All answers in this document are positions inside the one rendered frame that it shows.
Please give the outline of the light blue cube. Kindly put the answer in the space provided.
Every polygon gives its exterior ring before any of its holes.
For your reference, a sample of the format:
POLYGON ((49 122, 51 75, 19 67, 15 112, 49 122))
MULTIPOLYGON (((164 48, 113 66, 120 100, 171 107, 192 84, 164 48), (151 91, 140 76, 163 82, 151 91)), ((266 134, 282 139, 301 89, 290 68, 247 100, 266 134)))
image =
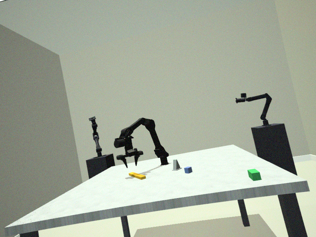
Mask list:
POLYGON ((184 168, 184 171, 186 174, 192 173, 192 167, 186 167, 184 168))

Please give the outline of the green block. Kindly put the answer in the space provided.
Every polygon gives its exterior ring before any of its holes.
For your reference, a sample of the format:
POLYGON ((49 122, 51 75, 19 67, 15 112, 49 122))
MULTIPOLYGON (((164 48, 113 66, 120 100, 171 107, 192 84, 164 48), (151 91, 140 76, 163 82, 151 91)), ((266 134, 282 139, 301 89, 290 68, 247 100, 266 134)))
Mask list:
POLYGON ((256 169, 247 170, 249 174, 249 178, 253 181, 261 180, 260 172, 256 169))

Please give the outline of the yellow bar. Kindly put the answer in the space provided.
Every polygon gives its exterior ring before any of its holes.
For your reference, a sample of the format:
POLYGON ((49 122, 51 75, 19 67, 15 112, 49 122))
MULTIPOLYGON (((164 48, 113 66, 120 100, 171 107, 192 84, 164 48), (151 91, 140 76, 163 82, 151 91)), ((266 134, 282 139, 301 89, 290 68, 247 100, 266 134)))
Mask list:
POLYGON ((141 180, 146 179, 146 176, 141 175, 141 174, 137 174, 137 173, 134 173, 134 172, 129 173, 129 176, 132 176, 132 177, 135 177, 135 178, 138 178, 138 179, 141 179, 141 180))

